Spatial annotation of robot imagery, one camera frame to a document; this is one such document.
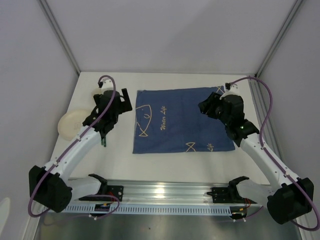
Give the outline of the blue fish-pattern cloth placemat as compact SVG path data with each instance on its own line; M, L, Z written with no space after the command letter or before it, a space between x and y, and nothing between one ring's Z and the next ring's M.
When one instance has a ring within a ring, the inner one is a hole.
M225 126L200 112L198 104L223 86L138 90L133 154L230 152Z

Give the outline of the cream round plate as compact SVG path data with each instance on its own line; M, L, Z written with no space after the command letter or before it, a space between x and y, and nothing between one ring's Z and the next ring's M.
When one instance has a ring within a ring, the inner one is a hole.
M83 121L88 117L90 111L87 109L76 109L68 111L58 122L57 131L67 141L72 140L83 126Z

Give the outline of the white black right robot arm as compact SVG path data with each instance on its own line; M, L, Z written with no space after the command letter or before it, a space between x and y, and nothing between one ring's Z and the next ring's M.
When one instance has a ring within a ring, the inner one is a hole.
M314 184L291 171L268 147L258 128L245 118L241 96L213 92L198 107L202 114L222 122L227 136L252 158L270 183L265 186L246 176L237 177L229 181L227 195L231 201L252 200L267 208L281 225L317 211L313 203Z

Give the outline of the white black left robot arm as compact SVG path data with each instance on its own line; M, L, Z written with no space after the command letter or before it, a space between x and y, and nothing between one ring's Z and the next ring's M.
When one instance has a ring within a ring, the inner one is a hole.
M80 131L64 152L45 166L34 166L28 173L29 205L34 201L56 213L62 212L73 200L98 201L108 195L108 181L97 174L70 180L71 173L97 144L106 146L106 136L118 122L119 115L132 111L127 89L106 90L95 94L95 107L82 122Z

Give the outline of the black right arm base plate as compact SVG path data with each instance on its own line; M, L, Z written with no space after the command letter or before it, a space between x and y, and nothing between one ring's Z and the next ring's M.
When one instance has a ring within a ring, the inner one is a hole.
M242 203L243 199L237 195L234 187L212 187L206 195L211 196L215 204L236 204Z

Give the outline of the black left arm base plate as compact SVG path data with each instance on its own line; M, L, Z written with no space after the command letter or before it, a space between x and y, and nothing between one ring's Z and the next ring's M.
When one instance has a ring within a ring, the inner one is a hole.
M102 195L110 195L118 198L121 202L124 196L124 186L122 185L107 185L104 187L101 192L99 193L100 196Z

